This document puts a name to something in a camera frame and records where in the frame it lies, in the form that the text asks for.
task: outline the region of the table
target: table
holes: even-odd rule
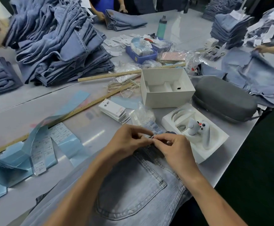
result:
[[[203,47],[206,39],[210,37],[209,33],[212,22],[202,19],[202,13],[191,9],[187,14],[168,11],[143,15],[141,17],[148,21],[148,25],[135,30],[115,32],[106,30],[103,25],[95,25],[95,27],[103,31],[108,38],[121,34],[129,35],[131,33],[140,35],[149,34],[156,32],[159,19],[162,15],[166,15],[168,20],[165,39],[176,42],[177,47],[187,50],[200,48]],[[274,55],[266,54],[265,58],[274,65]],[[120,60],[132,62],[130,57],[125,53],[122,56],[112,58],[113,62]],[[220,67],[220,61],[208,63],[214,67]],[[70,86],[67,85],[66,87],[61,86],[58,90],[39,88],[39,86],[34,89],[34,87],[29,85],[26,86],[31,87],[31,91],[37,91],[34,95],[38,94],[38,97],[32,99],[33,96],[27,101],[24,95],[14,99],[16,102],[11,101],[8,106],[0,108],[0,144],[7,143],[27,133],[33,127],[33,124],[53,114],[79,90],[91,93],[89,97],[90,101],[105,95],[105,86],[109,81],[110,79],[99,79],[80,82]],[[18,92],[24,93],[25,90],[18,89],[14,92],[14,95],[20,95]],[[8,94],[4,95],[4,97],[8,98],[8,100],[12,99],[12,96]],[[173,110],[174,108],[154,109],[156,122],[160,124],[162,117]],[[255,125],[256,120],[240,124],[230,124],[203,109],[199,108],[199,111],[230,136],[211,157],[199,165],[203,175],[209,180],[212,186],[215,186]],[[81,140],[84,147],[90,153],[103,148],[120,127],[118,122],[101,113],[97,106],[93,106],[71,117],[64,124]],[[73,169],[65,155],[56,146],[54,148],[58,164],[50,168],[43,175],[39,177],[32,176],[13,188],[8,189],[8,194],[0,198],[0,226],[6,226],[12,220],[31,209],[35,205],[36,197],[49,191]]]

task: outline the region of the hand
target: hand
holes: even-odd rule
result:
[[[190,142],[185,136],[164,133],[154,136],[153,140],[155,146],[164,154],[166,161],[179,177],[188,176],[192,179],[201,174],[193,157]]]
[[[125,5],[120,5],[119,12],[123,11],[124,13],[127,13],[127,10],[125,8]]]
[[[256,51],[258,51],[259,53],[267,53],[267,52],[269,52],[269,47],[267,47],[265,45],[256,46],[254,49]]]
[[[100,21],[105,21],[105,16],[103,12],[97,12],[96,15]]]
[[[154,141],[144,137],[143,134],[152,136],[153,133],[141,126],[124,124],[117,130],[111,141],[105,147],[103,153],[111,158],[113,164],[132,155],[139,147],[145,147]]]

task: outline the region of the denim pocket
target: denim pocket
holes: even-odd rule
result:
[[[121,220],[138,213],[166,186],[141,154],[135,152],[105,178],[95,209],[102,217]]]

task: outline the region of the gray carrying case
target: gray carrying case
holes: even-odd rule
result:
[[[196,104],[231,122],[253,120],[263,112],[253,96],[215,76],[204,76],[195,90],[192,100]]]

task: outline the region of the blue plastic bin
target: blue plastic bin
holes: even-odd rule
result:
[[[152,49],[154,51],[153,54],[151,55],[146,55],[146,56],[139,56],[135,52],[132,51],[130,46],[125,47],[125,52],[134,60],[136,63],[143,64],[144,61],[146,60],[156,60],[157,58],[157,51]]]

